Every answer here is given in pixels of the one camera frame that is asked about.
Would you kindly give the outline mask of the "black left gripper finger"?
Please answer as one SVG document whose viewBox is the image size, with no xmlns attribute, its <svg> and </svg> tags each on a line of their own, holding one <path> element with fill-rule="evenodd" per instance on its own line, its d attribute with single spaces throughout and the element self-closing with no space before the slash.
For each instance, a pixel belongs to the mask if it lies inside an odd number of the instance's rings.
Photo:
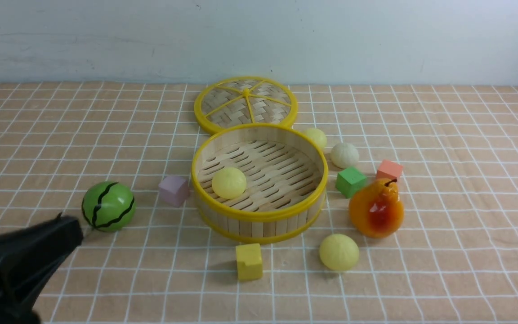
<svg viewBox="0 0 518 324">
<path fill-rule="evenodd" d="M 62 214 L 0 234 L 0 324 L 41 324 L 35 302 L 83 240 L 79 220 Z"/>
</svg>

